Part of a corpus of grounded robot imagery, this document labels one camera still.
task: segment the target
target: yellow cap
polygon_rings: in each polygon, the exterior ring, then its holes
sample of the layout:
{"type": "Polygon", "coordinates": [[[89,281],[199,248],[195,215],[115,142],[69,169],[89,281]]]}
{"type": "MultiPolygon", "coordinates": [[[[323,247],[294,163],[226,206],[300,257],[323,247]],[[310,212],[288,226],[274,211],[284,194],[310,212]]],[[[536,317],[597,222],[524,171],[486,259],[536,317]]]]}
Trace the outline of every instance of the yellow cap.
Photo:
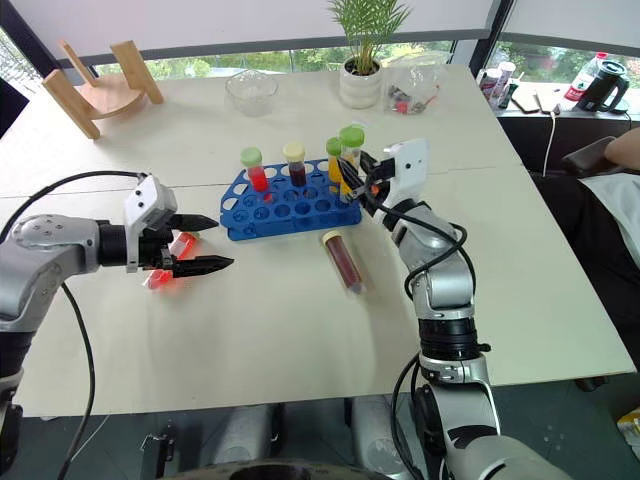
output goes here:
{"type": "Polygon", "coordinates": [[[331,230],[330,232],[327,232],[322,236],[322,243],[326,245],[327,242],[334,237],[342,237],[342,235],[337,230],[331,230]]]}
{"type": "Polygon", "coordinates": [[[289,142],[282,149],[282,154],[289,163],[304,162],[304,145],[300,142],[289,142]]]}

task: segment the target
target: glass bowl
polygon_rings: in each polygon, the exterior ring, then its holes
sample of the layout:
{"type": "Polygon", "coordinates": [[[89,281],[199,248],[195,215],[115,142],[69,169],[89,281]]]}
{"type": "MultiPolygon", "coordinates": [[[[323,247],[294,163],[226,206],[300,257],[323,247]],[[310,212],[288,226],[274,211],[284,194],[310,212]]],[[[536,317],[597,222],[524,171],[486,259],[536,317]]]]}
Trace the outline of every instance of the glass bowl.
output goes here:
{"type": "Polygon", "coordinates": [[[278,93],[278,82],[273,75],[245,70],[230,77],[225,88],[234,107],[255,117],[271,111],[273,98],[278,93]]]}

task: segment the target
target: test tube cap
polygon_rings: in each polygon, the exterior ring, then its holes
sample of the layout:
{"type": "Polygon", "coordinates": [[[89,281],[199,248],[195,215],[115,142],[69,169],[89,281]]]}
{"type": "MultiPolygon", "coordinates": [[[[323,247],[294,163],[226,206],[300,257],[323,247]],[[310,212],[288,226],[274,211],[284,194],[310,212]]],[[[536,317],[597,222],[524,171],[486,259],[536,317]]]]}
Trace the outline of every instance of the test tube cap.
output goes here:
{"type": "Polygon", "coordinates": [[[358,148],[364,143],[364,130],[357,125],[350,125],[340,130],[340,142],[345,147],[358,148]]]}
{"type": "Polygon", "coordinates": [[[240,161],[247,167],[259,167],[262,165],[262,153],[256,147],[245,148],[240,153],[240,161]]]}
{"type": "Polygon", "coordinates": [[[337,230],[331,230],[322,236],[322,243],[326,245],[326,243],[334,237],[342,237],[342,235],[337,230]]]}
{"type": "Polygon", "coordinates": [[[341,151],[342,144],[340,143],[340,139],[338,137],[331,137],[329,140],[327,140],[327,153],[329,155],[339,157],[341,151]]]}
{"type": "Polygon", "coordinates": [[[282,148],[282,154],[289,163],[304,162],[304,145],[300,142],[289,142],[282,148]]]}

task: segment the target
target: dark chair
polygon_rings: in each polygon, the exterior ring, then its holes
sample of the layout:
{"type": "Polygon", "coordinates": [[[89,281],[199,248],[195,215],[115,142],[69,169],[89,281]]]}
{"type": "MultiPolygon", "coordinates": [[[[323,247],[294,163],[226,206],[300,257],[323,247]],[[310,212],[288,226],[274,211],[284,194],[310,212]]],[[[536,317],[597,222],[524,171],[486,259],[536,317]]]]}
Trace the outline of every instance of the dark chair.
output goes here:
{"type": "Polygon", "coordinates": [[[9,130],[29,100],[0,78],[0,137],[9,130]]]}
{"type": "Polygon", "coordinates": [[[638,173],[621,165],[616,165],[604,157],[605,148],[615,139],[616,137],[604,137],[580,150],[565,155],[561,160],[562,167],[569,174],[578,178],[611,175],[621,172],[638,173]]]}

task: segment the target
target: green cap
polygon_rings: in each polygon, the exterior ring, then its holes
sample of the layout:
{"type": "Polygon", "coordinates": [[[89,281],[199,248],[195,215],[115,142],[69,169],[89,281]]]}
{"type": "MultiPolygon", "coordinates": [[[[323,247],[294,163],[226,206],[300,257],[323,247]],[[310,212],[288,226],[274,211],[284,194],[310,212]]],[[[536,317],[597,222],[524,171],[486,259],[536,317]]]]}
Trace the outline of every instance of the green cap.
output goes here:
{"type": "Polygon", "coordinates": [[[357,148],[364,143],[364,130],[355,125],[340,130],[340,142],[346,147],[357,148]]]}
{"type": "Polygon", "coordinates": [[[329,155],[339,157],[341,151],[342,144],[340,143],[340,139],[338,137],[331,137],[329,140],[327,140],[327,153],[329,155]]]}
{"type": "Polygon", "coordinates": [[[240,153],[240,161],[247,168],[259,167],[262,165],[262,154],[256,147],[245,148],[240,153]]]}

